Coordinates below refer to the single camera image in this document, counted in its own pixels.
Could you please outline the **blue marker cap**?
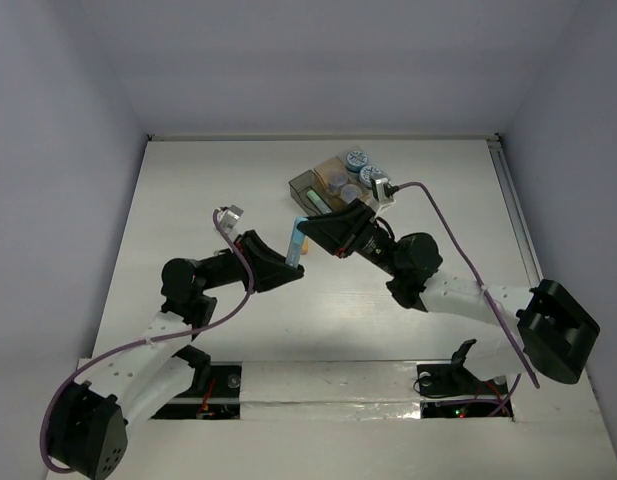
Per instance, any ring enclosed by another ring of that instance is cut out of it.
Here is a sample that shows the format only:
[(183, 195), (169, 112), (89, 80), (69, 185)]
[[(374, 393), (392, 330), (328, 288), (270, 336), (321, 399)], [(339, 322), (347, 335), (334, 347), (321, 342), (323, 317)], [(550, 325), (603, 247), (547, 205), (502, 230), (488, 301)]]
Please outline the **blue marker cap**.
[(293, 223), (291, 241), (294, 244), (302, 245), (305, 241), (305, 233), (300, 229), (300, 225), (307, 220), (306, 217), (297, 217)]

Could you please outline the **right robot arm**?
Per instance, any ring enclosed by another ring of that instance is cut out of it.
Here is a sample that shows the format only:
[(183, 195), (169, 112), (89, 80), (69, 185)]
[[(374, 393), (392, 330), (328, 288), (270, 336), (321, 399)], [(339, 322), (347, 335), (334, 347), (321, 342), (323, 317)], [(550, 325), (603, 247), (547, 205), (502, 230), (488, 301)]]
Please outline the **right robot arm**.
[(543, 279), (535, 287), (488, 286), (475, 277), (445, 273), (430, 234), (395, 239), (359, 200), (310, 217), (298, 229), (333, 256), (358, 254), (387, 273), (388, 291), (406, 309), (454, 315), (503, 331), (504, 341), (494, 347), (475, 339), (462, 344), (459, 361), (448, 368), (456, 390), (470, 392), (484, 379), (522, 372), (566, 385), (579, 381), (600, 327), (562, 284)]

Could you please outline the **green highlighter marker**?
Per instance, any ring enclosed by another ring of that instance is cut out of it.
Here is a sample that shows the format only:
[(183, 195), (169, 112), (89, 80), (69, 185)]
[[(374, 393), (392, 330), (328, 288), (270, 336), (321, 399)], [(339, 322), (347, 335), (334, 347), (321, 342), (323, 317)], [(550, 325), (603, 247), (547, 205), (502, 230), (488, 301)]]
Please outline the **green highlighter marker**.
[(315, 206), (315, 208), (319, 211), (320, 214), (328, 214), (332, 212), (328, 204), (313, 189), (309, 189), (306, 192), (306, 197)]

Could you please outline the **blue highlighter marker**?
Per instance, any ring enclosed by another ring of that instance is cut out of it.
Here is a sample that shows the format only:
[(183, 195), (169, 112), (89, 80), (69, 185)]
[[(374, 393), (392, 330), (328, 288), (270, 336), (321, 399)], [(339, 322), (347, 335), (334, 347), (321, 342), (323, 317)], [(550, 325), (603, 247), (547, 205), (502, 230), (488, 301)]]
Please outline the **blue highlighter marker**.
[(303, 246), (305, 242), (305, 236), (299, 232), (293, 234), (289, 241), (285, 263), (292, 267), (297, 268), (299, 266), (300, 257), (302, 255)]

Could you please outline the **clear jar of pins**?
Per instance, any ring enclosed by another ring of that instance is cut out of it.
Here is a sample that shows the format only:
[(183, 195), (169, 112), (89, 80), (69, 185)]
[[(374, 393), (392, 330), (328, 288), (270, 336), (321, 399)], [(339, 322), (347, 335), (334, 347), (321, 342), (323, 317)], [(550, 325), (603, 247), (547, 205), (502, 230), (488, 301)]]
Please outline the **clear jar of pins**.
[(348, 183), (349, 177), (345, 171), (332, 170), (327, 175), (327, 187), (333, 195), (338, 195)]
[(341, 188), (339, 196), (346, 204), (350, 204), (354, 200), (360, 199), (363, 196), (363, 191), (358, 185), (348, 183)]

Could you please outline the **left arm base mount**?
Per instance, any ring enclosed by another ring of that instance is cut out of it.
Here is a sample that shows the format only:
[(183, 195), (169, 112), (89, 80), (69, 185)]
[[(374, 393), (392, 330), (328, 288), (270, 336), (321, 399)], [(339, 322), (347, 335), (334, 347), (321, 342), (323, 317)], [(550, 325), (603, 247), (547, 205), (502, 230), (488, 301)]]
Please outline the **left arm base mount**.
[(214, 363), (187, 346), (176, 354), (194, 368), (191, 386), (160, 408), (154, 420), (238, 420), (241, 417), (241, 363)]

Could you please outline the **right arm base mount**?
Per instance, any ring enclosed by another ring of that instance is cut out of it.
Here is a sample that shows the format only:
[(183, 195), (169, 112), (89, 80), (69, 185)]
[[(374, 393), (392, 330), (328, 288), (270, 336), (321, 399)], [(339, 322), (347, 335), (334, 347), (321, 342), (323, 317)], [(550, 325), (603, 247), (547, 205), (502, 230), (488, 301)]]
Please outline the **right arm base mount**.
[(417, 366), (413, 390), (420, 397), (422, 419), (514, 417), (507, 380), (479, 380), (464, 366), (476, 339), (463, 342), (445, 363)]

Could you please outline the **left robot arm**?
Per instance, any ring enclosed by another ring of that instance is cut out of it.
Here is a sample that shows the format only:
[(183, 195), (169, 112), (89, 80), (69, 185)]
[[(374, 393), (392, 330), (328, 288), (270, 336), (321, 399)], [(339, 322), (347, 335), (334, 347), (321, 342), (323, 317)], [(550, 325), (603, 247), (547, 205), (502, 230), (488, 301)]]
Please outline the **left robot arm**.
[(39, 434), (46, 466), (58, 474), (106, 479), (127, 450), (131, 431), (181, 393), (210, 381), (209, 354), (193, 346), (202, 333), (235, 317), (255, 293), (299, 280), (304, 234), (286, 254), (248, 230), (218, 230), (224, 250), (202, 260), (175, 258), (161, 273), (164, 302), (136, 340), (92, 358), (53, 394)]

